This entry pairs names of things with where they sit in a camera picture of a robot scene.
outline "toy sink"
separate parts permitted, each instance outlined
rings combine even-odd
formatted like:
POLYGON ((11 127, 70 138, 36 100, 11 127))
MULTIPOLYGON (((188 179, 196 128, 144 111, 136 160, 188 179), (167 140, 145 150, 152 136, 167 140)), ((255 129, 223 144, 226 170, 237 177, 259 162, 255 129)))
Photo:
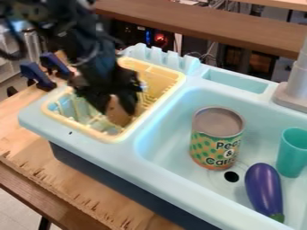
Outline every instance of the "toy sink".
POLYGON ((281 176, 285 224, 254 211, 244 188, 244 174, 251 165, 263 162, 275 166, 285 128, 307 128, 306 114, 271 101, 278 84, 202 65, 194 57, 148 49, 144 44, 124 50, 123 55, 131 57, 126 59, 125 67, 144 71, 149 66, 158 76, 170 73, 168 80, 176 79, 125 128, 124 136, 120 137, 120 130, 97 137, 92 132, 103 133, 105 127, 95 129, 74 114, 61 115, 55 102, 66 97, 67 87, 56 89, 22 110, 21 125, 222 229, 307 229, 307 170, 297 179, 281 176), (189 156, 192 116, 198 109, 212 105, 231 108, 246 120, 238 161, 221 172, 202 168, 189 156), (227 181, 226 172, 237 173, 239 180, 227 181))

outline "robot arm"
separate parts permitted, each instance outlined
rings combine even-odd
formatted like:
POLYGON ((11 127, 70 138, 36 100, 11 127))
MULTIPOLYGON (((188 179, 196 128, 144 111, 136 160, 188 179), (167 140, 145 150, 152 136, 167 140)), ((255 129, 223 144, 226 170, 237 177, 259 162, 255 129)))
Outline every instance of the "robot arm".
POLYGON ((58 45, 72 66, 77 68, 83 81, 69 81, 76 93, 83 96, 98 111, 105 113, 111 95, 128 115, 136 111, 137 92, 141 92, 136 72, 124 69, 117 63, 112 38, 103 31, 98 17, 91 9, 94 0, 0 0, 2 18, 10 29, 20 52, 3 58, 23 58, 26 48, 13 30, 11 20, 28 21, 40 36, 58 45))

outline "can label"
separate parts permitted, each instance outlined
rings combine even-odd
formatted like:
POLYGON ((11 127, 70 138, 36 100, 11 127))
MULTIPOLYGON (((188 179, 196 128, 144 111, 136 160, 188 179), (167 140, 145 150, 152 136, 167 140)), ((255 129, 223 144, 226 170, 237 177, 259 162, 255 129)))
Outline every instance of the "can label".
POLYGON ((200 166, 212 170, 231 167, 239 154, 241 134, 234 137, 210 137, 192 132, 189 153, 200 166))

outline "light blue sink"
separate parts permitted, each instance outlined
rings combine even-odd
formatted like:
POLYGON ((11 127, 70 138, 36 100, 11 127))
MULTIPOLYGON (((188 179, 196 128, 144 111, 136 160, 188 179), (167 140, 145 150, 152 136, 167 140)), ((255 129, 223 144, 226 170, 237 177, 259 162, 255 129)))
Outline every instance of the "light blue sink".
POLYGON ((126 49, 124 55, 186 75, 185 83, 154 107, 126 139, 103 143, 41 112, 44 101, 65 87, 22 110, 21 125, 222 229, 307 229, 307 171, 297 179, 281 177, 284 225, 254 211, 244 188, 244 174, 251 165, 275 166, 283 129, 307 128, 306 114, 271 101, 276 83, 201 65, 196 58, 165 54, 143 44, 126 49), (246 119, 238 162, 223 172, 201 168, 188 152, 192 115, 212 105, 229 107, 246 119), (240 179, 227 181, 228 171, 240 179))

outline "red light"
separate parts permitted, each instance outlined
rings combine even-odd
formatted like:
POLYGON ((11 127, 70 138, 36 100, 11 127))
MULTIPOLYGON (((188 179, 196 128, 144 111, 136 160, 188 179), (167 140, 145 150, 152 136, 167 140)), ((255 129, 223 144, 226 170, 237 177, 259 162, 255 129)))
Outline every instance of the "red light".
POLYGON ((157 33, 154 35, 154 45, 160 48, 164 48, 168 44, 169 40, 162 33, 157 33))

